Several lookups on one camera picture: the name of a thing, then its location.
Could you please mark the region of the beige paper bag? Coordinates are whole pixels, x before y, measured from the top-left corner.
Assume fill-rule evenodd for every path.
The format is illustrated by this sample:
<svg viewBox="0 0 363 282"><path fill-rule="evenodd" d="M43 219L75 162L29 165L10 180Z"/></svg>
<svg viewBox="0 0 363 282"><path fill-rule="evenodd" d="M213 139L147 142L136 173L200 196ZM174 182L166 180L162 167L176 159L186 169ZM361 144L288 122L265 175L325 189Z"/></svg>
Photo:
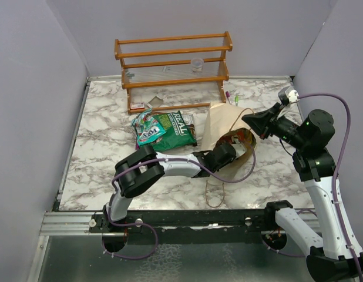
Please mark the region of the beige paper bag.
<svg viewBox="0 0 363 282"><path fill-rule="evenodd" d="M240 128L250 129L249 125L244 123L241 118L243 115L253 112L250 108L241 108L228 103L212 103L204 124L201 150L213 150L223 143L232 145L227 141L225 135ZM247 147L247 153L225 166L219 172L219 176L224 179L233 179L253 156L254 149L251 146Z"/></svg>

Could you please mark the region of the brown snack bag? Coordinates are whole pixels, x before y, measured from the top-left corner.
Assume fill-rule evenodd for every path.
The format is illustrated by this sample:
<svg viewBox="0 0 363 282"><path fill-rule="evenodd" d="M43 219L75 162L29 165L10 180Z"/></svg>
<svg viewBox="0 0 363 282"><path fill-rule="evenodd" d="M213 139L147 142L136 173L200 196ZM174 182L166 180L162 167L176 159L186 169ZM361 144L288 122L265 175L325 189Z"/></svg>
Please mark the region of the brown snack bag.
<svg viewBox="0 0 363 282"><path fill-rule="evenodd" d="M196 128L195 128L195 125L194 125L194 116L193 115L182 114L182 118L183 118L186 126L188 127L190 133L192 134L192 136L194 138L196 138Z"/></svg>

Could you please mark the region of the green snack packet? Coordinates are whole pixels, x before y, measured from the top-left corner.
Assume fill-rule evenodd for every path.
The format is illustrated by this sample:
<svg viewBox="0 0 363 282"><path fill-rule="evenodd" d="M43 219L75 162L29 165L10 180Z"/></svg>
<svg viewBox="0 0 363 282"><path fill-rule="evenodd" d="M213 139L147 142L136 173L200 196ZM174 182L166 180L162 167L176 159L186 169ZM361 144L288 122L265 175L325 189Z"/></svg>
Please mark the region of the green snack packet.
<svg viewBox="0 0 363 282"><path fill-rule="evenodd" d="M197 140L190 130L190 121L185 119L180 111L157 113L153 117L166 131L152 143L155 151L164 152L183 146L196 146Z"/></svg>

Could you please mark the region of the teal snack packet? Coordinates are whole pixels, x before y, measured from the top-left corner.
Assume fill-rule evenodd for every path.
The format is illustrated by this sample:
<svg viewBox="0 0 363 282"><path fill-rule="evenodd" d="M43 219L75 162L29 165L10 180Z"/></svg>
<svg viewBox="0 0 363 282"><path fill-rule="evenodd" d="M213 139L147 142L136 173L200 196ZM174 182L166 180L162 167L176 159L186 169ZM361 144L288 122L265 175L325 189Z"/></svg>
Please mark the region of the teal snack packet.
<svg viewBox="0 0 363 282"><path fill-rule="evenodd" d="M131 122L136 132L136 143L143 146L166 134L163 126L152 116L152 108L138 114Z"/></svg>

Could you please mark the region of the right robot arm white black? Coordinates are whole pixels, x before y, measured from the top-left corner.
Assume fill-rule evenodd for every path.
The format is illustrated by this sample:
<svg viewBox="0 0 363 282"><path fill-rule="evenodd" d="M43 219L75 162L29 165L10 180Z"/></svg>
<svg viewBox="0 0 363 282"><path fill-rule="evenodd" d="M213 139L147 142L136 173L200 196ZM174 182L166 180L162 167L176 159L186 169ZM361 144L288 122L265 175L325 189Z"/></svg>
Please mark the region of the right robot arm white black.
<svg viewBox="0 0 363 282"><path fill-rule="evenodd" d="M263 216L271 230L284 229L302 250L314 281L338 281L363 274L363 249L358 244L342 202L336 165L326 145L335 133L334 120L324 110L311 111L297 125L280 116L283 106L242 117L261 138L276 136L295 148L293 165L311 197L320 233L316 233L286 201L269 202Z"/></svg>

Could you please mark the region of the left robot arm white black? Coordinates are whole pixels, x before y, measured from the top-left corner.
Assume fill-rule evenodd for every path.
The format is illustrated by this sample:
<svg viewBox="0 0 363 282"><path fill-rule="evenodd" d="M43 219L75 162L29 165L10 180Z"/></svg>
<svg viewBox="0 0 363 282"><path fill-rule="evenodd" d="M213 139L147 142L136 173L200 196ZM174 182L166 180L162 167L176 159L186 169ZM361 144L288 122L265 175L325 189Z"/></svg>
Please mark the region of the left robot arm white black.
<svg viewBox="0 0 363 282"><path fill-rule="evenodd" d="M160 153L151 145L138 149L115 164L114 192L104 206L103 225L112 232L120 230L133 198L149 190L162 177L209 177L236 158L237 152L229 143L184 156Z"/></svg>

